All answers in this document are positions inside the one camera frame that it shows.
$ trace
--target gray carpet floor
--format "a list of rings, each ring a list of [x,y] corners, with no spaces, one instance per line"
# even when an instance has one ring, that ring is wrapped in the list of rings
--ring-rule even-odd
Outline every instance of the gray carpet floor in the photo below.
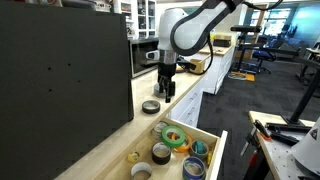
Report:
[[[249,111],[291,115],[307,88],[295,77],[300,64],[275,61],[264,66],[272,74],[262,72],[255,76],[255,82],[225,77],[217,95],[203,95],[198,128],[216,135],[228,131],[219,179],[242,179],[247,170],[254,148],[249,147],[242,158],[240,152],[252,129]],[[312,98],[300,118],[316,121],[319,116],[320,99]]]

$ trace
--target workbench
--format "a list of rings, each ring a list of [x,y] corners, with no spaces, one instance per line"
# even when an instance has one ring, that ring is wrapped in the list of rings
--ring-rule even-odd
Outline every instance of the workbench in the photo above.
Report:
[[[73,166],[63,172],[57,179],[130,179],[130,170],[134,163],[127,161],[127,155],[133,150],[142,155],[140,161],[151,164],[154,172],[154,180],[182,179],[182,161],[188,155],[172,153],[171,160],[167,165],[159,166],[152,162],[151,145],[154,143],[151,130],[159,121],[165,121],[169,125],[180,126],[194,139],[203,140],[213,146],[214,153],[210,166],[207,167],[206,179],[216,179],[219,172],[221,158],[227,138],[224,131],[221,137],[209,134],[190,125],[181,123],[175,119],[167,118],[167,114],[178,104],[190,90],[203,80],[205,75],[197,76],[190,73],[181,73],[173,76],[176,82],[176,93],[171,103],[165,103],[164,99],[153,95],[154,85],[157,83],[158,73],[156,70],[132,80],[132,94],[134,104],[134,119],[126,123],[115,133],[109,136],[101,144],[86,154]],[[148,115],[142,112],[142,103],[147,100],[160,102],[160,112]]]
[[[259,120],[263,126],[266,123],[286,124],[279,115],[250,111],[251,123]],[[305,126],[312,127],[315,123],[301,120]],[[293,136],[298,140],[304,137],[304,133],[286,132],[285,135]],[[257,138],[262,151],[257,152],[257,162],[255,166],[249,167],[245,179],[264,179],[266,174],[271,171],[275,180],[298,179],[298,176],[312,176],[291,154],[291,147],[276,140],[266,141],[257,133]]]

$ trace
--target table leg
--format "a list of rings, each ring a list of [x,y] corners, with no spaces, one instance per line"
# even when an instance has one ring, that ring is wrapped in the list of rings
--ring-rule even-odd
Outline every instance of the table leg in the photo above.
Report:
[[[249,166],[243,178],[244,180],[263,180],[267,176],[270,169],[261,147],[257,149],[256,156],[255,164]]]

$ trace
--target chair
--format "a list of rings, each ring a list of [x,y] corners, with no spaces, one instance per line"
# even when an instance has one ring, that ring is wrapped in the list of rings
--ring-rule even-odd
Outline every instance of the chair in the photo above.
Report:
[[[266,37],[262,36],[262,37],[259,37],[258,43],[266,44],[267,40],[268,39]],[[252,57],[256,58],[257,61],[259,62],[258,65],[252,66],[252,68],[256,69],[256,72],[258,74],[260,74],[261,70],[268,71],[268,73],[271,74],[271,70],[266,68],[266,67],[262,67],[262,63],[263,63],[263,61],[270,61],[270,62],[275,61],[276,60],[276,56],[274,54],[271,54],[268,51],[254,50],[253,53],[252,53]]]

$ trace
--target black tape roll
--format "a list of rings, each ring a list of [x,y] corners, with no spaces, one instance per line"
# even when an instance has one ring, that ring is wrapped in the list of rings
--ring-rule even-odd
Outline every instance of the black tape roll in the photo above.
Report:
[[[155,114],[160,111],[160,103],[154,100],[146,101],[142,104],[142,111],[146,114]]]
[[[158,142],[152,147],[152,160],[159,165],[167,164],[171,159],[171,149],[163,142]]]

